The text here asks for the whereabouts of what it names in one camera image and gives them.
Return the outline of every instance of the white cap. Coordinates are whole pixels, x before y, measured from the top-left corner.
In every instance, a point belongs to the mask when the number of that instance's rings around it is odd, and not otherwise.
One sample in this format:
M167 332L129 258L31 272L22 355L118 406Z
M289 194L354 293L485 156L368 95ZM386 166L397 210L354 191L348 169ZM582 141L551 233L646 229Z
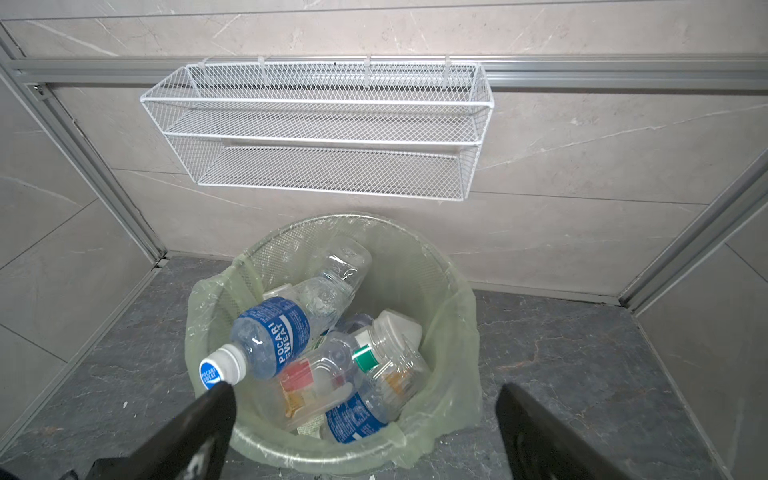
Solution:
M390 331L398 333L394 340L401 350L406 349L406 344L402 341L403 337L408 340L410 348L419 349L422 342L422 326L416 323L414 319L397 313L395 310L384 310L374 322L387 323Z
M200 380L206 389L218 382L235 385L245 378L247 371L245 353L231 343L226 343L200 362Z

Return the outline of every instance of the wall-mounted shelf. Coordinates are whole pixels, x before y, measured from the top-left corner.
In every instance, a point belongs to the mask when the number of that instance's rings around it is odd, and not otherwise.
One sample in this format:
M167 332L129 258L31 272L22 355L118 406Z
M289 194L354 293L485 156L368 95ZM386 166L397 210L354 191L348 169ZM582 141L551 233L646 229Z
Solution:
M471 62L221 62L141 97L199 185L463 200L493 97Z

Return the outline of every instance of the gray tile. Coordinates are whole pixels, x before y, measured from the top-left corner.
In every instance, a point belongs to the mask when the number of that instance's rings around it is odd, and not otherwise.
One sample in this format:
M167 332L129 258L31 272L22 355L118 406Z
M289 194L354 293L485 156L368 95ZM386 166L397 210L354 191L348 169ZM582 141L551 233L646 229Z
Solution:
M55 93L110 167L184 173L176 154L139 102L145 91L63 87Z
M72 467L82 474L95 458L131 452L173 418L194 397L183 355L187 297L197 280L227 266L172 258L0 465L22 478L51 478ZM625 310L476 295L485 404L480 424L440 438L410 470L389 466L347 478L511 478L493 410L507 382L527 389L625 471L641 478L720 478ZM230 450L222 478L318 477L257 464Z
M603 2L7 21L30 56L760 53L764 2Z
M4 85L0 111L2 267L96 194Z
M618 294L702 209L482 193L438 202L198 187L186 174L116 176L171 250L234 257L292 221L357 210L415 228L470 280L607 295Z
M53 380L64 362L0 326L0 365L11 388L0 389L0 438Z
M69 360L150 268L96 200L0 270L0 323Z
M768 207L728 240L728 245L768 280Z
M495 100L475 191L708 204L766 147L768 97Z
M766 311L768 283L730 248L721 247L639 317L731 468L757 468L740 464L741 452L752 458L756 453L742 437L766 434L756 430L766 411L761 396L768 359ZM768 468L760 465L758 477L765 477Z
M560 0L569 3L577 0ZM602 0L578 0L600 2ZM306 0L228 0L211 3L204 0L163 0L156 5L143 2L115 2L106 0L36 0L35 2L10 2L4 5L0 18L71 18L115 17L152 15L211 15L217 13L265 13L265 12L313 12L316 10L349 10L368 8L432 7L450 5L513 5L517 3L549 3L550 0L336 0L335 2L307 2Z

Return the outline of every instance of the metal frame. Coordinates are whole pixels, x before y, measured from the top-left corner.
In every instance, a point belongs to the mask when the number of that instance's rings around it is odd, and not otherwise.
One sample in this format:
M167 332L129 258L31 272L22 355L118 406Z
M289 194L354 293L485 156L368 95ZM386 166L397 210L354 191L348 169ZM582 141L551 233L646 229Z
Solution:
M768 204L768 150L693 221L621 294L637 315L677 285Z
M269 61L362 61L363 56L269 57ZM439 56L375 56L377 61L440 61ZM257 58L226 58L258 61ZM483 65L493 88L579 91L768 91L768 55L456 55ZM156 84L199 58L17 58L22 83Z
M167 249L51 90L45 84L19 79L17 71L10 65L21 54L0 26L0 80L40 124L144 254L157 263Z

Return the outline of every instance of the transparent bottle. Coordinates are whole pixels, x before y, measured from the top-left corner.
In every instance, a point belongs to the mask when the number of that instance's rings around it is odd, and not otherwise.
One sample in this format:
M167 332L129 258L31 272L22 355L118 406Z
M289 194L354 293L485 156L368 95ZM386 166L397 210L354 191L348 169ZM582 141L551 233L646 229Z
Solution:
M406 356L409 341L418 344L422 334L418 323L391 310L376 320L353 316L338 327L326 335L320 347L306 351L277 376L282 402L265 401L261 409L265 418L274 419L285 430L313 435L311 425L317 430L323 422L322 418L317 422L315 416L348 400L362 386L365 372ZM352 328L356 331L346 333Z
M283 285L235 319L230 343L200 362L207 389L232 385L250 372L270 379L332 327L368 273L371 254L347 237L331 240L320 271L295 286Z
M354 336L331 331L321 346L305 352L273 380L279 399L265 401L262 415L280 428L293 430L344 403L361 386L365 374L353 358Z
M351 443L373 435L397 420L405 404L424 388L429 373L422 356L410 348L373 367L349 400L326 412L320 438Z

